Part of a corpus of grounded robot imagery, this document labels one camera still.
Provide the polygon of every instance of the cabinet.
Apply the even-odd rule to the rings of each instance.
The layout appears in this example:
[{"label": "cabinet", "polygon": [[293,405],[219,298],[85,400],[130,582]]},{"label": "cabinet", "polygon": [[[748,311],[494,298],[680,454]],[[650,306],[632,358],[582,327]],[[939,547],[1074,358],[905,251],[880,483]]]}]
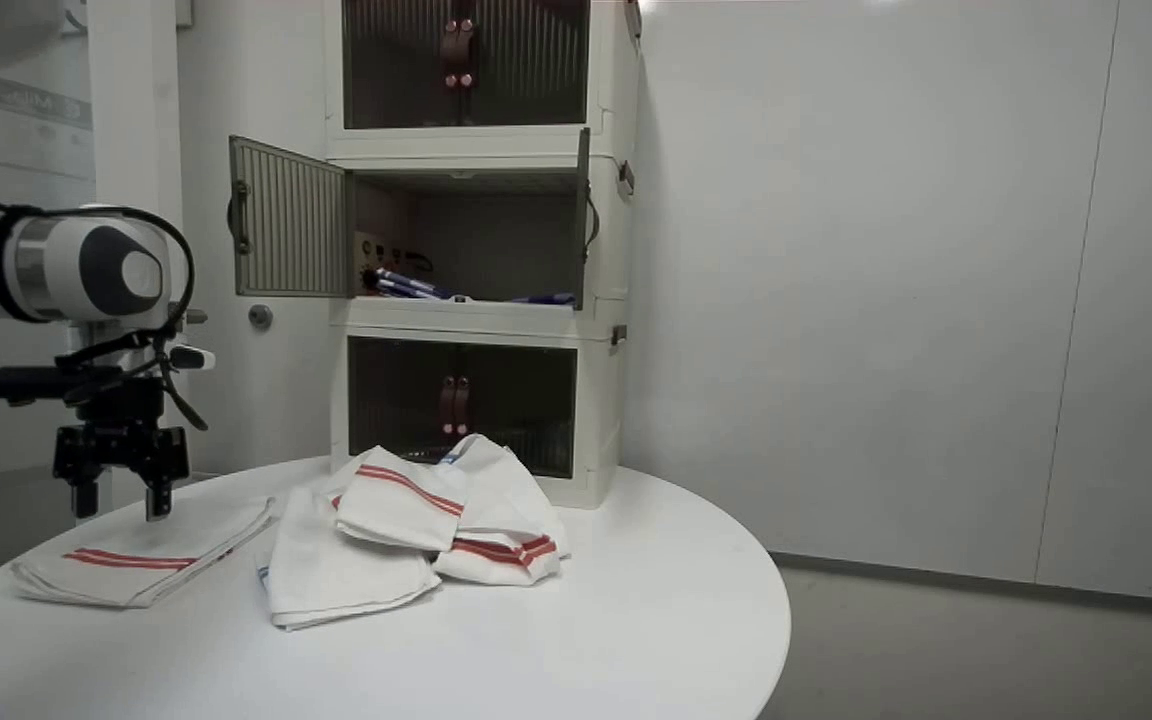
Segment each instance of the cabinet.
[{"label": "cabinet", "polygon": [[555,500],[599,502],[622,454],[635,0],[321,10],[321,146],[232,136],[239,297],[335,298],[335,459],[435,459],[487,432]]}]

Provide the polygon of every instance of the folded towel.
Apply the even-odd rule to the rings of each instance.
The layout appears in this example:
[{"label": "folded towel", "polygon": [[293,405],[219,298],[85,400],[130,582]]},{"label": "folded towel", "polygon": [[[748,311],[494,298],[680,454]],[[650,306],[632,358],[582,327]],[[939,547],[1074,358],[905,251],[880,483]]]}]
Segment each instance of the folded towel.
[{"label": "folded towel", "polygon": [[172,514],[144,518],[139,502],[98,514],[74,537],[15,558],[11,575],[28,598],[149,607],[251,539],[273,514],[273,494],[232,500],[184,488]]},{"label": "folded towel", "polygon": [[435,570],[470,582],[539,582],[561,570],[569,547],[535,477],[487,437],[466,437],[449,459],[466,477],[457,539]]},{"label": "folded towel", "polygon": [[383,446],[370,446],[346,465],[331,483],[335,527],[353,539],[446,550],[466,512],[466,481],[449,465],[407,465]]},{"label": "folded towel", "polygon": [[340,537],[326,493],[297,488],[287,494],[266,570],[270,617],[282,626],[388,612],[431,588],[440,588],[440,575],[425,554]]}]

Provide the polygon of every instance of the shelf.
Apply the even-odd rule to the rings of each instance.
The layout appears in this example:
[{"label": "shelf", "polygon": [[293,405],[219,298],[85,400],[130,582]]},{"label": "shelf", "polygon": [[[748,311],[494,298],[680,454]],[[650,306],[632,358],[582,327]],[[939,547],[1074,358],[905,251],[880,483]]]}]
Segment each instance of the shelf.
[{"label": "shelf", "polygon": [[582,132],[586,123],[330,132],[326,161],[350,172],[571,174]]},{"label": "shelf", "polygon": [[582,348],[582,321],[563,302],[359,297],[346,327],[370,339]]}]

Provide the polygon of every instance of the open cabinet door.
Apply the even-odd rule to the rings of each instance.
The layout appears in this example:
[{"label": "open cabinet door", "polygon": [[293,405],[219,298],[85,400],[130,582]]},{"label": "open cabinet door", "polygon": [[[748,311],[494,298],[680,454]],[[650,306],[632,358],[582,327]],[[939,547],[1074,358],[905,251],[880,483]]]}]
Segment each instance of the open cabinet door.
[{"label": "open cabinet door", "polygon": [[229,233],[239,297],[350,297],[350,172],[246,136],[229,138]]}]

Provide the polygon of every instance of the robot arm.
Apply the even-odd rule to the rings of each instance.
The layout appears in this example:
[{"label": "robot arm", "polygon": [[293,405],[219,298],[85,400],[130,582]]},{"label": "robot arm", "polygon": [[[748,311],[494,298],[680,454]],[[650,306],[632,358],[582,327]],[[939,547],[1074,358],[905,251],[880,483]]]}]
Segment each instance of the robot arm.
[{"label": "robot arm", "polygon": [[0,316],[149,327],[168,311],[164,221],[135,206],[6,206]]},{"label": "robot arm", "polygon": [[[0,63],[43,53],[64,21],[64,0],[0,0]],[[168,246],[184,251],[184,292],[172,302]],[[172,512],[172,483],[189,477],[182,428],[162,428],[172,400],[197,428],[176,368],[199,368],[199,352],[168,352],[194,298],[189,241],[144,206],[24,206],[0,204],[0,316],[43,325],[106,325],[111,339],[60,354],[50,368],[0,368],[0,400],[64,400],[80,422],[60,428],[53,477],[74,483],[76,514],[98,512],[106,468],[132,468],[144,512]]]}]

